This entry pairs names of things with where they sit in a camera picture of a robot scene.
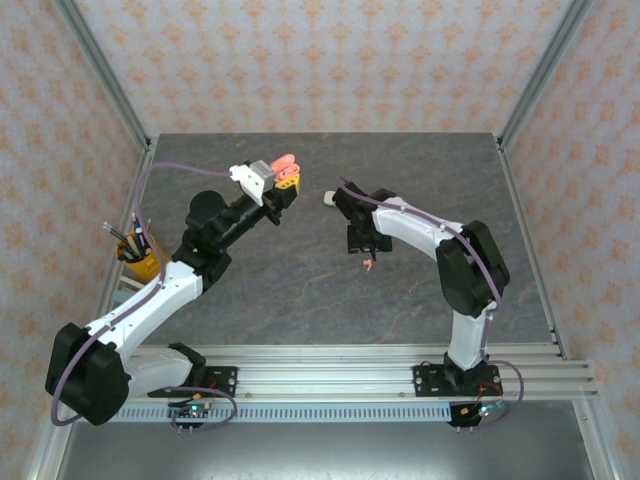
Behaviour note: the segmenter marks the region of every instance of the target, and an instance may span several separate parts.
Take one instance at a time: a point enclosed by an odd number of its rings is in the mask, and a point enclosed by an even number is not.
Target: metal corner post
[[[515,142],[520,129],[524,126],[525,120],[533,110],[547,81],[555,71],[555,67],[562,58],[562,54],[566,51],[567,46],[571,43],[575,33],[580,28],[582,19],[592,3],[593,0],[573,0],[569,6],[567,13],[560,22],[558,30],[542,55],[540,63],[538,63],[533,75],[529,79],[509,120],[507,120],[502,134],[498,137],[499,144],[503,150],[507,151]]]
[[[547,324],[549,325],[551,338],[554,342],[557,343],[562,357],[565,359],[569,358],[570,355],[565,345],[566,334],[563,331],[562,325],[557,321],[553,303],[551,302],[551,297],[549,296],[549,292],[547,291],[547,287],[544,282],[544,275],[542,274],[542,269],[540,267],[540,263],[538,262],[538,257],[536,255],[535,249],[533,247],[531,232],[529,231],[527,219],[522,208],[522,203],[520,202],[520,197],[518,195],[515,182],[513,181],[511,169],[509,168],[507,153],[503,148],[501,148],[497,139],[496,148],[498,151],[498,157],[500,158],[500,164],[502,165],[502,170],[504,172],[504,177],[507,182],[507,187],[509,188],[509,194],[511,196],[513,208],[515,209],[516,217],[520,225],[520,231],[522,232],[524,245],[527,249],[529,262],[531,263],[531,269],[533,270],[533,277],[536,281],[538,292],[540,293],[540,300],[542,301],[542,308],[547,319]]]
[[[633,470],[615,446],[610,415],[603,402],[584,398],[573,401],[594,479],[631,480],[635,478]]]
[[[131,136],[140,147],[146,147],[149,138],[144,127],[124,93],[118,78],[111,69],[100,45],[98,45],[98,41],[91,32],[87,21],[82,16],[78,4],[75,0],[53,0],[53,2],[58,6],[61,15],[67,21],[69,28],[78,39],[80,47],[113,100]]]

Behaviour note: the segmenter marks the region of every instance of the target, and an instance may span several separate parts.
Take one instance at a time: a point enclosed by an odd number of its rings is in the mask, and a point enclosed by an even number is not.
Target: wall
[[[572,355],[640,472],[640,4],[596,0],[510,163]]]
[[[499,132],[569,0],[81,0],[150,135]]]
[[[138,148],[51,0],[0,5],[0,478],[25,478],[53,338],[95,308]]]

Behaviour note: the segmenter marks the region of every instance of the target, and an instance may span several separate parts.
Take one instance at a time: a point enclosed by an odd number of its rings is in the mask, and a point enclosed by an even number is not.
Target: gray stone tabletop
[[[370,272],[365,254],[348,255],[347,221],[323,204],[338,176],[364,191],[384,187],[441,218],[491,229],[511,272],[506,309],[490,342],[545,342],[550,336],[531,265],[489,134],[290,133],[161,135],[154,162],[228,170],[285,153],[302,169],[300,196],[282,224],[260,222],[229,249],[232,263],[205,295],[183,307],[147,344],[448,343],[452,311],[426,255],[394,240]],[[191,198],[217,190],[240,195],[229,179],[154,171],[143,210],[152,233],[173,253]]]

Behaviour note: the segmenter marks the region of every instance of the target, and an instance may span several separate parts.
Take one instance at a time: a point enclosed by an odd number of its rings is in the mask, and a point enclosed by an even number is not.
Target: floor
[[[511,272],[506,309],[490,342],[546,342],[544,317],[505,177],[489,134],[200,134],[161,135],[154,162],[225,171],[244,160],[294,153],[301,194],[282,224],[267,220],[229,254],[223,278],[182,308],[147,344],[448,343],[452,312],[436,265],[394,242],[367,272],[363,255],[347,255],[346,220],[323,204],[344,176],[372,192],[395,191],[410,204],[447,220],[486,223]],[[155,171],[143,198],[152,233],[173,253],[189,202],[206,189],[227,202],[239,196],[228,179]]]
[[[58,480],[533,480],[593,478],[571,402],[525,402],[495,428],[444,423],[76,424]]]

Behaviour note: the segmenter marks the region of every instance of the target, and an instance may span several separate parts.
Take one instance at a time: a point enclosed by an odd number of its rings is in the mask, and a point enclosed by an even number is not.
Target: aluminum frame
[[[509,167],[509,159],[507,157],[507,153],[500,145],[500,142],[497,138],[496,148],[498,151],[498,157],[500,158],[500,164],[502,165],[504,178],[507,182],[507,188],[509,189],[509,195],[511,196],[511,202],[513,203],[513,208],[516,211],[516,218],[518,219],[518,223],[520,224],[520,231],[522,233],[522,238],[524,239],[524,246],[527,249],[529,262],[531,263],[531,269],[533,271],[533,278],[536,282],[538,292],[540,293],[542,309],[544,310],[545,318],[547,320],[547,324],[549,325],[549,333],[551,334],[552,341],[558,344],[562,357],[566,360],[569,358],[569,352],[564,346],[563,339],[567,337],[564,334],[562,325],[560,325],[557,320],[555,309],[553,307],[553,303],[551,302],[551,296],[549,295],[547,287],[543,281],[544,277],[542,274],[542,268],[540,267],[538,257],[535,254],[533,240],[531,238],[531,233],[529,232],[529,226],[527,225],[527,219],[524,215],[524,210],[522,208],[522,203],[520,202],[518,190],[516,189],[513,175],[511,174],[511,168]]]
[[[595,480],[634,478],[633,472],[613,448],[611,422],[604,404],[574,400],[573,409]]]
[[[140,347],[134,356],[165,347]],[[412,367],[442,363],[446,345],[197,346],[208,365],[238,367],[236,398],[242,402],[450,402],[472,397],[416,397]],[[587,361],[567,361],[554,344],[490,345],[493,359],[514,363],[525,380],[524,400],[596,399]],[[519,383],[500,368],[506,400],[518,396]],[[149,399],[134,399],[148,402]]]
[[[116,77],[111,65],[102,52],[98,41],[96,40],[93,32],[87,21],[85,20],[78,4],[75,0],[54,0],[58,10],[62,17],[67,21],[69,28],[76,36],[80,48],[85,53],[87,60],[93,67],[93,70],[98,75],[100,82],[107,90],[107,93],[113,100],[114,106],[122,116],[127,130],[133,137],[136,143],[140,147],[145,147],[148,144],[149,137],[147,136],[135,109],[129,102],[127,95],[124,93],[118,77]]]
[[[547,81],[552,77],[558,62],[567,50],[571,40],[580,29],[582,19],[592,3],[593,0],[574,0],[567,9],[567,13],[560,22],[558,30],[556,30],[556,33],[551,39],[551,43],[549,43],[549,46],[542,54],[540,62],[500,134],[500,145],[503,149],[508,150],[511,145],[515,144],[515,140],[525,120],[533,110]]]
[[[151,141],[149,145],[145,144],[145,146],[141,149],[140,157],[138,159],[138,167],[135,171],[135,176],[132,179],[131,184],[129,185],[126,205],[120,215],[118,223],[118,228],[120,230],[124,230],[126,225],[128,225],[130,221],[129,212],[131,212],[131,207],[133,205],[135,182],[140,172],[142,172],[151,162],[153,154],[155,153],[155,145],[156,142]],[[94,318],[102,317],[109,309],[111,305],[111,292],[114,290],[119,281],[120,275],[122,273],[122,268],[123,266],[121,262],[116,261],[115,258],[112,258],[109,262],[109,267],[102,288],[102,294],[96,302]],[[61,418],[68,418],[72,415],[72,413],[73,412],[71,411],[71,409],[69,409],[66,405],[60,404],[59,415],[61,416]],[[71,426],[55,427],[47,419],[47,422],[42,432],[40,433],[38,443],[36,444],[34,456],[31,459],[31,463],[27,473],[27,479],[40,480],[57,477],[57,472],[60,469],[62,456],[64,455],[64,450],[66,448],[70,434]]]

